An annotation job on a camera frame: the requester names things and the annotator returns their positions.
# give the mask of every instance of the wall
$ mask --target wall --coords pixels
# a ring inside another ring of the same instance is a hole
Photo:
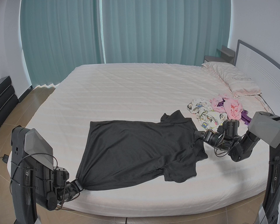
[[[280,0],[232,0],[228,47],[238,39],[280,63]]]
[[[20,1],[0,0],[0,77],[11,77],[18,98],[31,86],[19,32]]]

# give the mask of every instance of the white bed sheet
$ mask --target white bed sheet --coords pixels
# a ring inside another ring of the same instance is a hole
[[[216,74],[203,67],[178,64],[96,64],[75,68],[37,110],[27,128],[35,128],[53,147],[59,166],[75,179],[90,121],[160,122],[181,110],[204,130],[186,106],[193,98],[232,95]],[[239,97],[253,117],[263,111],[258,96]],[[247,126],[241,121],[239,135]],[[137,186],[106,191],[84,190],[64,206],[81,212],[122,217],[172,216],[218,209],[265,190],[269,147],[262,140],[241,162],[218,158],[204,144],[209,158],[197,162],[197,176],[184,183],[160,176]]]

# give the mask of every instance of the bed sheet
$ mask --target bed sheet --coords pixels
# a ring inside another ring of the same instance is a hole
[[[59,166],[75,179],[87,142],[90,121],[131,120],[160,122],[180,110],[204,130],[187,110],[193,98],[232,95],[215,73],[204,67],[178,64],[96,64],[75,68],[37,110],[27,128],[35,128],[53,147]],[[253,117],[264,111],[259,96],[239,97]],[[247,126],[240,121],[239,135]],[[137,186],[81,192],[64,206],[106,216],[145,217],[195,214],[218,209],[265,190],[269,146],[262,140],[241,162],[218,158],[204,144],[209,158],[197,162],[197,176],[184,183],[164,177]]]

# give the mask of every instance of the pink cloth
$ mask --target pink cloth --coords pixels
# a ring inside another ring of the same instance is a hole
[[[224,105],[219,107],[218,103],[223,101],[223,99],[225,100]],[[241,119],[241,112],[243,111],[243,107],[238,99],[233,99],[226,94],[219,94],[218,97],[213,98],[212,100],[210,100],[210,102],[214,111],[219,113],[226,112],[228,115],[228,119]]]

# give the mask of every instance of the tiled floor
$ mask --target tiled floor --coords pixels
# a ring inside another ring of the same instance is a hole
[[[39,106],[54,91],[54,88],[36,88],[18,104],[0,127],[0,156],[11,151],[10,133],[16,125],[25,127]],[[0,224],[13,223],[15,214],[9,191],[10,176],[5,163],[0,161]],[[264,192],[215,211],[169,217],[128,218],[128,223],[179,223],[179,224],[242,224],[254,223]],[[125,218],[98,216],[77,211],[47,211],[37,205],[42,224],[110,224],[125,223]]]

